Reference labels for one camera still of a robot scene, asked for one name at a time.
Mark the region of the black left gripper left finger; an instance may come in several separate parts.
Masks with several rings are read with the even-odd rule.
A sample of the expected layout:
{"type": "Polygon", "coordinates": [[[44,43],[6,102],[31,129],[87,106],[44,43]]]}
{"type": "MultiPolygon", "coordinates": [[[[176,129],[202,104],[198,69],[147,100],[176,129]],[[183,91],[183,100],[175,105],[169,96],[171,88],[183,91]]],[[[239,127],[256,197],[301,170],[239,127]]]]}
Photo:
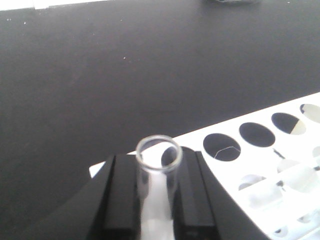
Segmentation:
{"type": "Polygon", "coordinates": [[[134,240],[138,226],[137,164],[135,157],[119,154],[111,158],[97,213],[88,240],[134,240]]]}

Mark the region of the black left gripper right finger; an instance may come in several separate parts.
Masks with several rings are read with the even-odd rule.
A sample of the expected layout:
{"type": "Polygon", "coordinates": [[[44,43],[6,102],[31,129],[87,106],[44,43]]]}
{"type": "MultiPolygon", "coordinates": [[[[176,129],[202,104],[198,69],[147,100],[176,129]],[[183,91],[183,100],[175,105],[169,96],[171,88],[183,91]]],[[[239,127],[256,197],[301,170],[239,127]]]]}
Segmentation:
{"type": "Polygon", "coordinates": [[[176,240],[266,240],[209,170],[202,154],[182,148],[173,205],[176,240]]]}

